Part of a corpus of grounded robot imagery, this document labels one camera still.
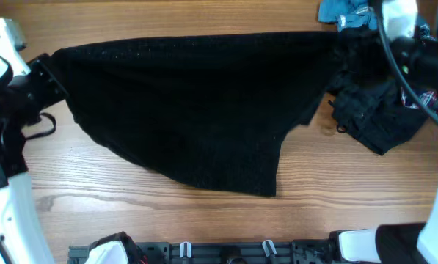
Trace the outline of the black knit sweater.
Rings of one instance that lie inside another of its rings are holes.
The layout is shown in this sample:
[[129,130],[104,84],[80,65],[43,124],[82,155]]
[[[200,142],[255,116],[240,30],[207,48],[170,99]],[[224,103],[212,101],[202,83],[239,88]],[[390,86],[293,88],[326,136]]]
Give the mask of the black knit sweater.
[[334,32],[154,37],[56,51],[97,144],[196,188],[272,197],[282,142],[343,66]]

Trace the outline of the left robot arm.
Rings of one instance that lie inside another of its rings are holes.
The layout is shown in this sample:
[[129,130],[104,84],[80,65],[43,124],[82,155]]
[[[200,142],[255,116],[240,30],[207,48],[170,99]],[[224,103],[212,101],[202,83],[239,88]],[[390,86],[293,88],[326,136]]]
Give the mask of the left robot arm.
[[0,263],[53,263],[32,198],[23,157],[28,137],[21,130],[39,122],[43,109],[67,92],[46,54],[22,76],[6,58],[0,56],[0,63]]

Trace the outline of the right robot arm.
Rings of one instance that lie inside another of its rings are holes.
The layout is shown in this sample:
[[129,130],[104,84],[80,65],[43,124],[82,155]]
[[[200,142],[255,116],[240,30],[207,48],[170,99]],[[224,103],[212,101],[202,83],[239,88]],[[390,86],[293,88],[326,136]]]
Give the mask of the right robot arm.
[[344,153],[342,165],[355,176],[356,202],[343,210],[340,225],[353,229],[344,236],[343,255],[378,262],[377,228],[424,221],[414,248],[428,263],[438,263],[438,128],[428,122],[413,143],[385,156]]

